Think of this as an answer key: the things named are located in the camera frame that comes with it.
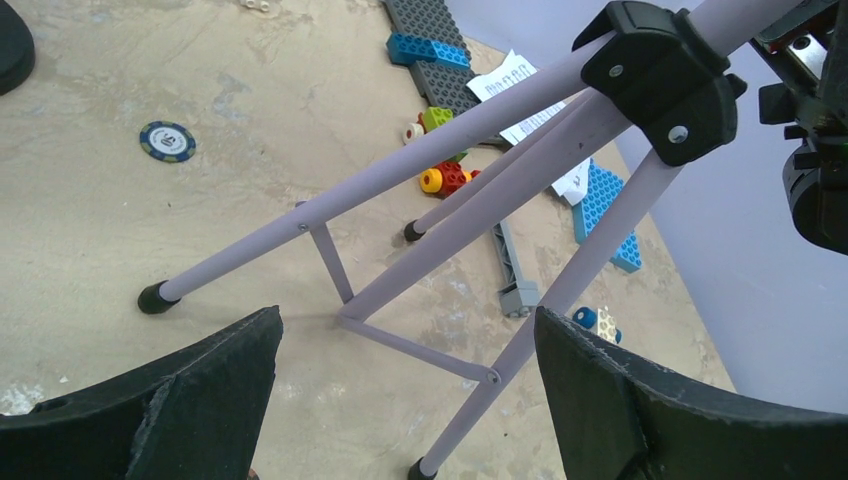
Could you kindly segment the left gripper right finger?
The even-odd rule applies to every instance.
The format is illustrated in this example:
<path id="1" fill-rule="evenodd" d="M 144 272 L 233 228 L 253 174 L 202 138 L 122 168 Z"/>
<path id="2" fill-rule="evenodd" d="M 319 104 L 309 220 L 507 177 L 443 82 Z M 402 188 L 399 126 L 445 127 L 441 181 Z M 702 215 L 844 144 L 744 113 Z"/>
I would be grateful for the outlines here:
<path id="1" fill-rule="evenodd" d="M 847 418 L 690 379 L 545 307 L 540 374 L 570 479 L 843 479 Z"/>

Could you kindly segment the sheet music page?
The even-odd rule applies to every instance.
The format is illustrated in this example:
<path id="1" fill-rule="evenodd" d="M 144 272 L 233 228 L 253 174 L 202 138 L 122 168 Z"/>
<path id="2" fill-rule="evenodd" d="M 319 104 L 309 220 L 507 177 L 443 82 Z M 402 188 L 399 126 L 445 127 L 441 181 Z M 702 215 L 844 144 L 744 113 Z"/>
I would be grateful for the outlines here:
<path id="1" fill-rule="evenodd" d="M 592 158 L 587 158 L 554 181 L 550 186 L 554 196 L 570 206 L 578 205 L 588 193 L 591 165 Z"/>
<path id="2" fill-rule="evenodd" d="M 466 82 L 466 86 L 481 103 L 489 103 L 493 98 L 500 99 L 504 96 L 505 91 L 514 89 L 516 85 L 531 78 L 538 71 L 539 69 L 523 55 L 510 50 L 499 66 L 489 73 L 474 76 Z M 544 108 L 531 111 L 531 106 L 541 106 L 541 103 L 537 102 L 538 94 L 530 94 L 524 88 L 520 88 L 520 90 L 523 94 L 519 96 L 507 94 L 507 97 L 512 98 L 509 105 L 512 108 L 517 107 L 520 112 L 531 112 L 531 115 L 499 132 L 499 135 L 509 146 L 516 146 L 521 143 L 535 130 L 553 119 L 567 104 L 566 101 L 559 100 Z"/>

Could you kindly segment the black microphone stand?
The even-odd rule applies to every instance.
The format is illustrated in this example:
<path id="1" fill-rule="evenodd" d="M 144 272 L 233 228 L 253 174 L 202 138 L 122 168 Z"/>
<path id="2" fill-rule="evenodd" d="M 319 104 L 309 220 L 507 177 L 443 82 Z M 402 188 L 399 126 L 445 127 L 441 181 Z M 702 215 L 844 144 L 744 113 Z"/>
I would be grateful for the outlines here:
<path id="1" fill-rule="evenodd" d="M 1 95 L 24 83 L 32 74 L 35 62 L 31 30 L 18 12 L 1 0 Z"/>

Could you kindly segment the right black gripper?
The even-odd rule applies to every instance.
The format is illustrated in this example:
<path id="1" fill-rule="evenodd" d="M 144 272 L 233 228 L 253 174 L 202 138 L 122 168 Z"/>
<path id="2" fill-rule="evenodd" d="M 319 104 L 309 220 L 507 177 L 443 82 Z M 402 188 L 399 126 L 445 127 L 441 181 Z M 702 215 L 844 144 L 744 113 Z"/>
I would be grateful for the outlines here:
<path id="1" fill-rule="evenodd" d="M 760 88 L 759 121 L 799 146 L 782 179 L 808 242 L 847 252 L 847 4 L 803 1 L 750 41 L 779 82 Z"/>

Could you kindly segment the lavender tripod music stand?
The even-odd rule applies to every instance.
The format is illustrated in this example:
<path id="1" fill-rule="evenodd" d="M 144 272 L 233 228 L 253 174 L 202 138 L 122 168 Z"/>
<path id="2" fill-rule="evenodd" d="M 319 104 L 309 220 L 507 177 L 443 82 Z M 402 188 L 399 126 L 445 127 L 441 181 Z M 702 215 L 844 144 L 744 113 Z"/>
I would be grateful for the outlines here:
<path id="1" fill-rule="evenodd" d="M 688 161 L 731 142 L 736 94 L 725 77 L 728 56 L 794 8 L 791 1 L 705 1 L 672 12 L 635 1 L 612 2 L 577 37 L 572 52 L 293 209 L 178 276 L 145 288 L 139 309 L 160 314 L 183 296 L 303 233 L 397 186 L 531 115 L 507 94 L 538 94 L 544 108 L 567 106 L 420 219 L 424 237 L 385 272 L 350 295 L 340 288 L 340 323 L 348 330 L 476 382 L 476 388 L 429 451 L 408 472 L 432 479 L 534 352 L 534 323 L 519 328 L 495 363 L 468 363 L 368 324 L 371 315 L 523 206 L 631 126 L 651 150 L 542 299 L 564 310 Z"/>

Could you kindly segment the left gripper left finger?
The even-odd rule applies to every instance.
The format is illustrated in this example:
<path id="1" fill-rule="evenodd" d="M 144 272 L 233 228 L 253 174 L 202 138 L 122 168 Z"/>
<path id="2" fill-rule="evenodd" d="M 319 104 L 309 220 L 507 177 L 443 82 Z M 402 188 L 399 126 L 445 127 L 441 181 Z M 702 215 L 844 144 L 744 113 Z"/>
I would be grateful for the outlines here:
<path id="1" fill-rule="evenodd" d="M 246 479 L 275 381 L 278 307 L 1 419 L 4 479 Z"/>

